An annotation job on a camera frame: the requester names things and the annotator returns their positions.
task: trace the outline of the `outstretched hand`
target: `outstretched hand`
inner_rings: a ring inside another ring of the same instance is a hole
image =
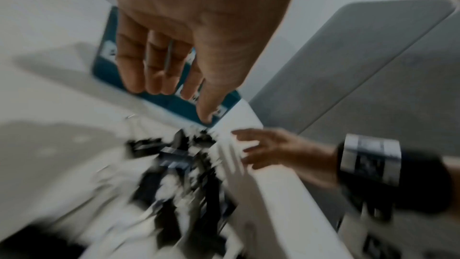
[[[190,99],[204,80],[197,113],[211,122],[224,97],[243,83],[290,0],[117,1],[116,62],[125,87],[134,93],[173,94],[195,47],[181,96]]]
[[[337,163],[333,147],[311,142],[284,129],[238,129],[232,131],[239,141],[258,141],[243,151],[241,162],[261,169],[281,164],[294,169],[304,180],[320,187],[337,183]]]

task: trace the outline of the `gray panel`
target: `gray panel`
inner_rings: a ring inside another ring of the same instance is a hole
[[[263,88],[251,107],[265,126],[300,133],[453,10],[448,0],[347,5]]]
[[[460,155],[460,14],[439,24],[301,135],[338,143],[348,132]]]

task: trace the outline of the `black wristband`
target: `black wristband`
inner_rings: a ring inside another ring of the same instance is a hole
[[[376,209],[413,210],[426,214],[445,211],[452,202],[452,180],[442,159],[430,152],[401,149],[399,185],[341,171],[344,143],[337,147],[337,177],[348,191]]]

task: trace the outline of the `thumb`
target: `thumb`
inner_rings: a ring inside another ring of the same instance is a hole
[[[204,123],[212,122],[212,114],[217,110],[225,96],[235,90],[232,86],[218,86],[206,81],[200,91],[196,112]]]

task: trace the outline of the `blue box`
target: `blue box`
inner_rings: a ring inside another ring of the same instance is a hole
[[[116,27],[118,24],[118,8],[112,7],[110,10],[109,18],[107,20],[107,26],[105,27],[104,35],[102,37],[101,44],[94,60],[92,73],[100,80],[107,82],[121,90],[126,91],[121,77],[118,74],[118,69],[115,65],[116,56]],[[152,95],[147,92],[136,94],[138,97],[143,98],[149,102],[166,108],[167,110],[178,114],[186,119],[197,122],[201,125],[212,127],[215,125],[237,102],[241,99],[240,94],[237,91],[229,93],[218,110],[213,114],[211,124],[203,124],[198,115],[196,114],[196,101],[199,97],[198,93],[194,95],[191,100],[183,100],[180,97],[180,90],[190,71],[191,62],[193,59],[188,58],[185,64],[184,71],[177,85],[175,94],[172,95]]]

